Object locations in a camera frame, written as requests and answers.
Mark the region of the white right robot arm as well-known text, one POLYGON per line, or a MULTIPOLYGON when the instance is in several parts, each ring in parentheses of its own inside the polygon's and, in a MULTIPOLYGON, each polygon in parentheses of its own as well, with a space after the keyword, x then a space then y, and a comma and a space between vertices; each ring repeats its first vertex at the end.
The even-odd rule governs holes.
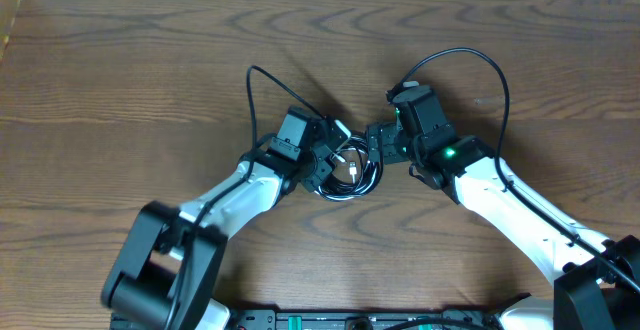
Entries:
POLYGON ((501 329, 636 329, 639 240, 619 241, 562 212, 475 136, 456 134, 426 85, 386 94, 396 119, 368 126, 373 160, 407 161, 410 176, 476 213, 522 251, 552 285, 552 299, 526 295, 496 314, 501 329))

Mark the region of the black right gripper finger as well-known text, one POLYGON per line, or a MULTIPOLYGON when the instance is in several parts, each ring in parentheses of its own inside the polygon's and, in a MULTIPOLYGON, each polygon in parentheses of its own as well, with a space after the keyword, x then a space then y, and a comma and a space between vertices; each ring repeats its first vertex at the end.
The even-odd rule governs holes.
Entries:
POLYGON ((391 165, 406 162, 409 158, 403 149, 398 149, 395 145, 390 145, 376 148, 370 147, 369 160, 384 165, 391 165))
POLYGON ((393 145, 399 129, 396 123, 374 123, 367 126, 366 140, 368 145, 393 145))

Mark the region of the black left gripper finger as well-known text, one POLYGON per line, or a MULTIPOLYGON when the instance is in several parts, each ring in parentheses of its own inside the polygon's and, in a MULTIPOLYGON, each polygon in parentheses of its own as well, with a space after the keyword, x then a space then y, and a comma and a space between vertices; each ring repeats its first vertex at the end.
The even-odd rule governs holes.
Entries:
POLYGON ((315 192, 334 171, 331 160, 317 160, 303 174, 300 184, 308 191, 315 192))
POLYGON ((342 130, 322 130, 319 135, 319 160, 326 161, 348 141, 348 133, 342 130))

